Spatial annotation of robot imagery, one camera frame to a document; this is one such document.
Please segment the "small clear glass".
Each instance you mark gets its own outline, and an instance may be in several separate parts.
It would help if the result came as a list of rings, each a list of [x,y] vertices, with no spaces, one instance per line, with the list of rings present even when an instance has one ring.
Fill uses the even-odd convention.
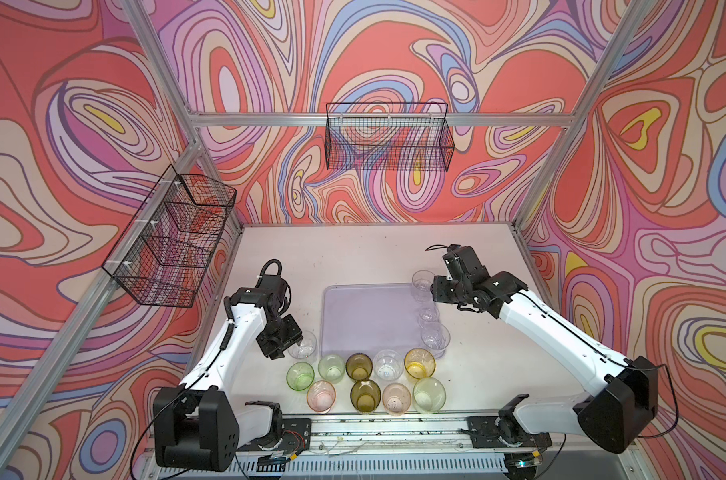
[[[434,304],[424,304],[417,309],[417,322],[420,326],[440,321],[440,314]]]

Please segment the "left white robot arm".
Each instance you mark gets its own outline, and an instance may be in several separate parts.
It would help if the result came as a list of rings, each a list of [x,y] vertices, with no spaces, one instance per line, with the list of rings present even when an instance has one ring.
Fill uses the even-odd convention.
[[[223,472],[239,448],[251,442],[273,447],[284,436],[279,404],[235,404],[227,389],[249,346],[275,360],[303,339],[288,313],[290,286],[279,274],[261,274],[255,286],[238,289],[223,304],[227,319],[212,344],[178,386],[162,388],[153,402],[160,467]]]

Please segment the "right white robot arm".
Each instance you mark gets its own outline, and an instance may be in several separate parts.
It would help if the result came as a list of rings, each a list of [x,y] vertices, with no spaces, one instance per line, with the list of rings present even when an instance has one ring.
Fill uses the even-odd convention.
[[[498,413],[501,441],[516,445],[538,434],[581,435],[620,454],[652,422],[658,405],[658,366],[591,338],[561,317],[519,278],[490,274],[470,246],[446,246],[447,268],[430,284],[434,301],[487,313],[525,334],[581,385],[571,397],[519,394]]]

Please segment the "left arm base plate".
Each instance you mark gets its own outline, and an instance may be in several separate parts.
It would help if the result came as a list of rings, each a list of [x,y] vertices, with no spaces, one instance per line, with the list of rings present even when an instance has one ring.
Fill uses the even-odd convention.
[[[308,417],[283,418],[281,426],[266,436],[238,448],[238,452],[300,454],[311,444],[312,420]]]

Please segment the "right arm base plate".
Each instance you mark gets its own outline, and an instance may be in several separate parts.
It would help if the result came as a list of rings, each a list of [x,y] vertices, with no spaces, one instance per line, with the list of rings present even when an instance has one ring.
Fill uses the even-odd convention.
[[[527,433],[514,420],[508,421],[497,415],[470,416],[467,427],[461,432],[470,437],[474,448],[533,448],[545,451],[552,446],[549,434]]]

